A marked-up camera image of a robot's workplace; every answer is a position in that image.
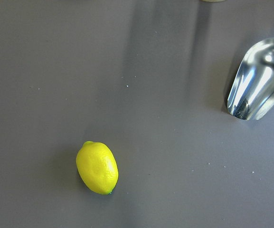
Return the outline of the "yellow lemon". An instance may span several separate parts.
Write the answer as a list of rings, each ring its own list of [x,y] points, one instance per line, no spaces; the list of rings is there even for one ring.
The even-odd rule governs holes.
[[[101,142],[87,141],[76,156],[78,173],[93,192],[107,195],[115,188],[119,172],[111,150]]]

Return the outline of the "metal scoop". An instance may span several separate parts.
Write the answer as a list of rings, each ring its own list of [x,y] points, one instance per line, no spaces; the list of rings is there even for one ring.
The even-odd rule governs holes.
[[[227,110],[242,120],[259,120],[273,106],[274,38],[266,38],[244,55],[227,98]]]

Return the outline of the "wooden mug stand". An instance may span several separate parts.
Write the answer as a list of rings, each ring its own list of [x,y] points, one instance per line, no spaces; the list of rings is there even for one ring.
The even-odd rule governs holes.
[[[201,0],[201,1],[204,1],[204,2],[222,2],[222,1],[225,1],[225,0]]]

